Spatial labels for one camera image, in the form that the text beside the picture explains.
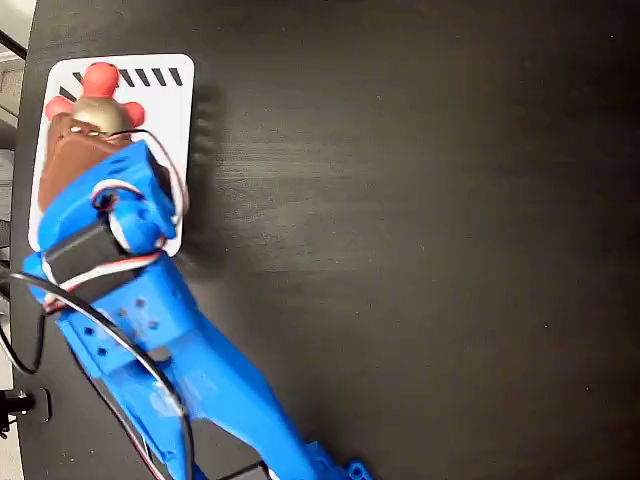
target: dark wooden surface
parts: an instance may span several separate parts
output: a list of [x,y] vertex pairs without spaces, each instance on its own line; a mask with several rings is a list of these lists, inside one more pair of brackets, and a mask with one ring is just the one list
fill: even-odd
[[[638,478],[639,13],[41,0],[13,261],[49,69],[187,53],[195,205],[178,261],[307,438],[383,480]],[[26,351],[36,306],[15,292]],[[27,480],[147,478],[50,332],[42,373],[16,379],[54,395],[49,425],[20,424]],[[253,459],[196,430],[212,478]]]

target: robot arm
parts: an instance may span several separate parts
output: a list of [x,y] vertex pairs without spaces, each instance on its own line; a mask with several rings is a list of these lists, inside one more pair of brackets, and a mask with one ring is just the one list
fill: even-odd
[[[25,271],[90,302],[154,358],[191,418],[251,445],[280,480],[372,480],[360,462],[345,470],[319,444],[305,444],[262,374],[200,312],[160,249],[176,235],[175,204],[185,202],[174,203],[147,144],[119,145],[93,163],[48,204],[41,251]],[[61,309],[57,325],[87,373],[105,383],[171,476],[186,479],[183,425],[156,379],[88,317],[32,291],[46,308]],[[195,478],[205,478],[197,467]]]

